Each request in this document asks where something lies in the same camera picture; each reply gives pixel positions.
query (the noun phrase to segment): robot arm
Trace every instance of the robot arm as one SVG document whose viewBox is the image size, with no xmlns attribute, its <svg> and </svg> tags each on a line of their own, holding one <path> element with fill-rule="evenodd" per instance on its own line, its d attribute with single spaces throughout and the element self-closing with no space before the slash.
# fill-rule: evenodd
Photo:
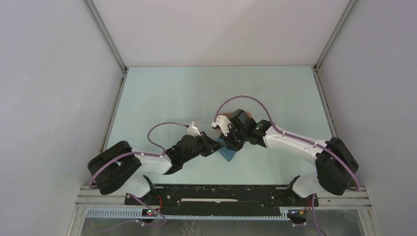
<svg viewBox="0 0 417 236">
<path fill-rule="evenodd" d="M 170 175 L 181 170 L 183 164 L 194 157 L 207 157 L 222 148 L 204 132 L 199 132 L 194 122 L 188 126 L 187 132 L 188 135 L 163 155 L 135 151 L 127 141 L 121 141 L 93 158 L 88 168 L 100 193 L 107 195 L 120 190 L 138 198 L 146 195 L 146 198 L 153 199 L 148 194 L 153 184 L 146 173 Z"/>
<path fill-rule="evenodd" d="M 220 138 L 228 149 L 239 151 L 245 142 L 249 142 L 265 148 L 284 149 L 315 166 L 315 172 L 295 177 L 289 185 L 302 198 L 323 191 L 342 195 L 352 181 L 346 169 L 320 146 L 336 153 L 353 173 L 358 169 L 357 162 L 340 139 L 314 140 L 274 128 L 267 120 L 256 123 L 240 109 L 229 118 L 218 116 L 212 126 L 221 130 Z M 95 157 L 88 168 L 100 193 L 106 195 L 121 190 L 138 198 L 153 199 L 153 184 L 146 173 L 173 174 L 192 158 L 199 155 L 207 157 L 222 148 L 220 143 L 199 132 L 193 122 L 187 132 L 188 135 L 160 156 L 134 151 L 128 142 L 121 141 Z"/>
<path fill-rule="evenodd" d="M 319 148 L 320 146 L 336 153 L 353 173 L 356 173 L 358 169 L 357 162 L 340 139 L 333 137 L 329 141 L 315 140 L 279 127 L 280 132 L 278 132 L 270 121 L 261 120 L 256 123 L 240 109 L 232 113 L 230 118 L 218 116 L 212 126 L 222 131 L 220 138 L 226 143 L 228 149 L 239 151 L 245 142 L 249 142 L 265 148 L 286 150 L 315 166 L 315 172 L 296 177 L 289 186 L 302 198 L 323 191 L 342 195 L 352 181 L 352 177 L 340 163 Z"/>
</svg>

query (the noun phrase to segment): gray floor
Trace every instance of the gray floor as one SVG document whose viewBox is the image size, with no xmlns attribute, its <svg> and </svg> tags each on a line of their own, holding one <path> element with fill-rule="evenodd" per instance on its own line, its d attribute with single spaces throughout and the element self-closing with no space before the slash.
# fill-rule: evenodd
<svg viewBox="0 0 417 236">
<path fill-rule="evenodd" d="M 359 216 L 356 210 L 317 211 L 319 226 L 328 236 L 363 236 Z M 86 229 L 106 229 L 124 220 L 92 219 L 86 220 L 84 236 L 317 236 L 315 228 L 293 228 L 286 221 L 230 221 L 230 220 L 170 220 L 164 226 L 142 227 L 131 223 L 122 225 L 112 231 L 96 233 Z M 308 222 L 313 223 L 309 214 Z"/>
</svg>

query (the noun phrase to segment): white wall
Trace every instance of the white wall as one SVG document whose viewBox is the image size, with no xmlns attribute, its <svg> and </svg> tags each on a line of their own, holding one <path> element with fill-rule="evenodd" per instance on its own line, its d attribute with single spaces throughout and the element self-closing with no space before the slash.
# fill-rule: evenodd
<svg viewBox="0 0 417 236">
<path fill-rule="evenodd" d="M 415 235 L 417 1 L 362 0 L 320 70 L 386 236 Z"/>
<path fill-rule="evenodd" d="M 96 0 L 128 66 L 313 65 L 349 0 Z"/>
<path fill-rule="evenodd" d="M 0 235 L 67 229 L 120 70 L 81 0 L 2 0 Z"/>
</svg>

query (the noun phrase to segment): metal frame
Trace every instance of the metal frame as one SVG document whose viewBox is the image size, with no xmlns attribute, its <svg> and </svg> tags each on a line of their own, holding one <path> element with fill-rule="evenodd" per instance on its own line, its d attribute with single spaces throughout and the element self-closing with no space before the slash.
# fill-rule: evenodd
<svg viewBox="0 0 417 236">
<path fill-rule="evenodd" d="M 124 88 L 124 84 L 127 77 L 127 67 L 125 66 L 123 60 L 121 59 L 121 56 L 119 52 L 116 49 L 116 46 L 113 42 L 113 40 L 110 37 L 109 32 L 107 31 L 100 15 L 98 14 L 98 11 L 93 3 L 93 0 L 84 0 L 87 9 L 89 10 L 91 16 L 93 17 L 97 27 L 99 28 L 100 32 L 103 35 L 104 40 L 106 41 L 107 45 L 109 46 L 110 50 L 112 51 L 113 56 L 115 57 L 116 61 L 118 62 L 122 72 L 124 73 L 122 81 L 120 83 L 120 87 L 113 105 L 112 112 L 109 117 L 109 123 L 108 127 L 106 129 L 106 132 L 104 134 L 103 138 L 103 144 L 102 149 L 104 150 L 106 148 L 106 145 L 108 143 L 110 132 L 113 127 L 114 123 L 114 117 L 117 112 L 117 108 L 120 103 L 120 98 L 122 94 L 122 90 Z M 343 26 L 345 25 L 350 13 L 354 9 L 355 5 L 357 3 L 357 0 L 350 0 L 348 5 L 346 6 L 346 9 L 344 10 L 339 22 L 337 23 L 331 37 L 329 38 L 325 48 L 323 49 L 317 63 L 315 66 L 312 66 L 312 71 L 314 74 L 314 78 L 316 81 L 317 89 L 319 91 L 319 95 L 323 104 L 323 108 L 326 113 L 326 118 L 328 120 L 328 125 L 331 131 L 331 134 L 335 137 L 338 137 L 337 134 L 337 128 L 334 122 L 334 119 L 332 117 L 331 108 L 326 96 L 326 91 L 324 88 L 324 85 L 320 79 L 320 75 L 318 73 L 318 69 L 323 64 L 323 61 L 325 60 L 330 48 L 332 47 L 333 43 L 335 42 L 337 36 L 341 32 Z M 376 222 L 374 212 L 371 207 L 371 203 L 369 201 L 368 195 L 366 193 L 365 188 L 361 188 L 358 192 L 345 192 L 343 196 L 335 196 L 330 193 L 318 193 L 317 194 L 318 201 L 319 201 L 319 207 L 317 207 L 317 210 L 330 210 L 330 209 L 356 209 L 359 218 L 361 220 L 362 228 L 364 231 L 365 236 L 379 236 L 381 235 L 379 231 L 378 224 Z M 88 188 L 88 186 L 82 186 L 80 189 L 80 193 L 78 195 L 76 204 L 74 206 L 74 210 L 71 216 L 71 221 L 68 226 L 68 230 L 66 235 L 67 236 L 80 236 L 84 224 L 84 220 L 86 218 L 87 213 L 92 208 L 94 209 L 104 209 L 104 208 L 112 208 L 112 209 L 137 209 L 141 211 L 142 206 L 126 206 L 124 205 L 124 198 L 125 193 L 123 192 L 115 192 L 106 196 L 103 196 L 99 193 L 98 190 L 91 190 Z M 283 213 L 288 212 L 290 210 L 290 207 L 281 207 L 280 208 Z M 196 219 L 195 216 L 170 216 L 169 218 L 172 219 Z M 286 218 L 256 218 L 258 220 L 260 219 L 266 219 L 266 220 L 285 220 Z"/>
<path fill-rule="evenodd" d="M 97 189 L 89 189 L 88 186 L 82 186 L 75 203 L 74 211 L 70 225 L 68 227 L 67 236 L 80 236 L 83 228 L 83 224 L 86 218 L 94 217 L 92 211 L 119 211 L 125 212 L 128 209 L 135 209 L 136 211 L 142 211 L 143 206 L 126 206 L 124 205 L 126 194 L 124 192 L 116 191 L 112 194 L 103 196 Z M 381 235 L 375 217 L 372 211 L 371 203 L 366 193 L 365 188 L 360 188 L 358 192 L 347 191 L 342 196 L 335 196 L 328 192 L 318 193 L 317 199 L 319 206 L 317 210 L 334 210 L 334 209 L 346 209 L 357 210 L 359 218 L 361 220 L 362 228 L 365 236 L 379 236 Z M 220 220 L 288 220 L 286 214 L 288 210 L 297 209 L 298 207 L 280 207 L 282 217 L 197 217 L 197 216 L 167 216 L 168 219 L 220 219 Z M 100 218 L 119 218 L 114 217 L 117 213 L 101 215 Z"/>
<path fill-rule="evenodd" d="M 121 92 L 123 91 L 124 85 L 126 84 L 127 72 L 128 72 L 128 70 L 126 70 L 126 72 L 122 75 L 120 86 L 119 86 L 118 92 L 116 94 L 115 101 L 113 103 L 112 112 L 110 113 L 108 125 L 107 125 L 106 131 L 105 131 L 104 136 L 103 136 L 103 141 L 102 141 L 102 145 L 101 145 L 101 149 L 99 151 L 99 154 L 103 150 L 107 149 L 107 143 L 109 142 L 110 133 L 112 132 L 113 124 L 115 122 L 116 112 L 117 112 L 117 109 L 118 109 L 119 103 L 120 103 Z"/>
<path fill-rule="evenodd" d="M 97 7 L 95 6 L 94 2 L 92 0 L 83 0 L 84 4 L 87 7 L 87 10 L 89 11 L 91 17 L 93 18 L 98 30 L 100 31 L 101 35 L 103 36 L 104 41 L 106 42 L 107 46 L 109 46 L 110 51 L 112 52 L 113 56 L 115 57 L 117 63 L 119 64 L 119 67 L 122 71 L 122 73 L 126 72 L 126 65 L 123 62 L 123 59 L 120 56 L 120 53 L 118 52 L 116 45 L 110 36 L 109 31 L 106 28 L 106 25 L 104 24 L 103 20 L 100 17 L 100 14 L 97 11 Z"/>
<path fill-rule="evenodd" d="M 319 56 L 319 59 L 317 60 L 317 63 L 315 67 L 317 69 L 320 69 L 320 66 L 322 66 L 323 61 L 325 60 L 328 52 L 330 51 L 330 48 L 332 47 L 333 43 L 336 41 L 337 36 L 342 31 L 343 26 L 345 25 L 346 21 L 348 20 L 348 17 L 350 16 L 352 10 L 356 6 L 358 0 L 349 0 L 348 5 L 346 6 L 345 10 L 342 13 L 342 16 L 339 19 L 339 22 L 337 22 L 336 27 L 333 30 L 333 33 L 331 33 L 330 38 L 328 39 L 328 42 L 323 49 L 322 53 Z"/>
</svg>

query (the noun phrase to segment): blue cloth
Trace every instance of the blue cloth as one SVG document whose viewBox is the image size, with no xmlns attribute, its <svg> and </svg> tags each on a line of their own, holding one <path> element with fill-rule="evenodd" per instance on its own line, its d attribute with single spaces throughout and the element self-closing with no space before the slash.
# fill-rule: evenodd
<svg viewBox="0 0 417 236">
<path fill-rule="evenodd" d="M 236 151 L 227 149 L 226 143 L 220 138 L 218 138 L 217 141 L 223 145 L 223 147 L 218 152 L 224 157 L 224 159 L 230 162 L 235 156 Z"/>
</svg>

